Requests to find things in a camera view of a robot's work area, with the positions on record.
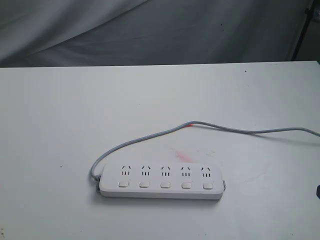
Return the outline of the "white five-outlet power strip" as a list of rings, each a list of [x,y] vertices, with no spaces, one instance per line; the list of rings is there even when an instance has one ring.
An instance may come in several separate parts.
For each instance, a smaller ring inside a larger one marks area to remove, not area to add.
[[[220,200],[226,183],[213,165],[114,162],[104,166],[98,187],[104,197]]]

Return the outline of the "grey backdrop cloth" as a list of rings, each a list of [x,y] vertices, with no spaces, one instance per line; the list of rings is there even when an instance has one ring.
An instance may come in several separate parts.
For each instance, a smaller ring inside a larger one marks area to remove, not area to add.
[[[2,67],[290,61],[312,0],[3,0]]]

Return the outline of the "dark object at table edge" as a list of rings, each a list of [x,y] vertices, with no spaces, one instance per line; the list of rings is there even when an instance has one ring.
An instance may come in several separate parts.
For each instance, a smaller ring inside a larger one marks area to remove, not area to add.
[[[320,185],[316,188],[316,196],[320,199]]]

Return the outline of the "black tripod stand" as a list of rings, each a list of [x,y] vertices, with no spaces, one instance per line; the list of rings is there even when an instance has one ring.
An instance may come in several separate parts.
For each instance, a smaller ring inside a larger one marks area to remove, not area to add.
[[[312,0],[311,4],[304,9],[305,20],[304,20],[304,23],[303,23],[302,30],[300,31],[300,34],[298,36],[298,40],[296,42],[294,51],[292,53],[292,56],[291,56],[291,59],[290,59],[291,61],[295,61],[297,56],[298,56],[298,54],[299,54],[299,52],[300,52],[300,49],[302,47],[305,35],[306,35],[308,27],[309,27],[309,24],[310,24],[310,22],[311,22],[311,20],[312,20],[312,18],[314,16],[314,10],[315,10],[315,7],[316,7],[316,3],[317,3],[316,0]]]

